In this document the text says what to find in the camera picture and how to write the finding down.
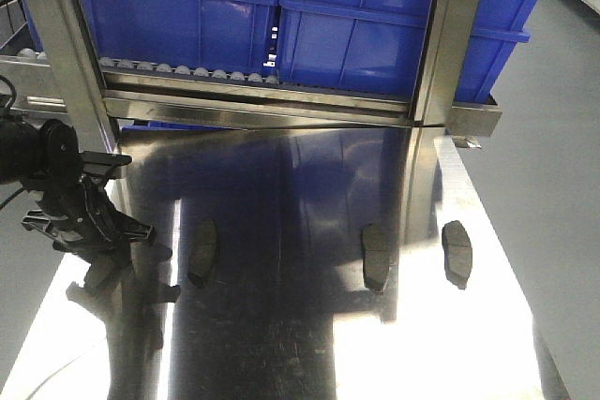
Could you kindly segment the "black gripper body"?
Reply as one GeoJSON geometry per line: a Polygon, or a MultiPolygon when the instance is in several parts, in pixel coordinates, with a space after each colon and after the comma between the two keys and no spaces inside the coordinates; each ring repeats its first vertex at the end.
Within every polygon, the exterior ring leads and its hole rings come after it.
{"type": "Polygon", "coordinates": [[[132,158],[80,151],[75,129],[59,120],[26,129],[35,159],[21,184],[40,210],[37,230],[56,250],[76,255],[129,249],[132,218],[117,210],[105,186],[132,158]]]}

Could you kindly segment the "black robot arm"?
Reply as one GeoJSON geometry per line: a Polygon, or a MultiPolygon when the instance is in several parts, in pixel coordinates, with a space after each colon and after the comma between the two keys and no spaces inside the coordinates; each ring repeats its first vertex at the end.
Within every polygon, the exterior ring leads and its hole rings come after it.
{"type": "Polygon", "coordinates": [[[11,111],[15,86],[1,83],[8,88],[1,97],[1,182],[19,183],[37,205],[22,226],[90,263],[85,283],[95,288],[130,264],[132,244],[156,239],[154,227],[118,211],[105,190],[132,159],[81,151],[75,129],[57,119],[41,127],[24,121],[11,111]]]}

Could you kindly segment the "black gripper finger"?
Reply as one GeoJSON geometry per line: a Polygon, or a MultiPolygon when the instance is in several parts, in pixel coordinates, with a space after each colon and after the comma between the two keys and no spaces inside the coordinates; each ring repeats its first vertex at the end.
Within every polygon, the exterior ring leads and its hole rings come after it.
{"type": "Polygon", "coordinates": [[[122,212],[115,213],[113,222],[119,233],[131,242],[152,244],[156,239],[156,229],[153,226],[139,222],[122,212]]]}
{"type": "Polygon", "coordinates": [[[97,253],[92,258],[90,267],[84,276],[83,287],[85,289],[103,289],[119,278],[122,266],[119,252],[97,253]]]}

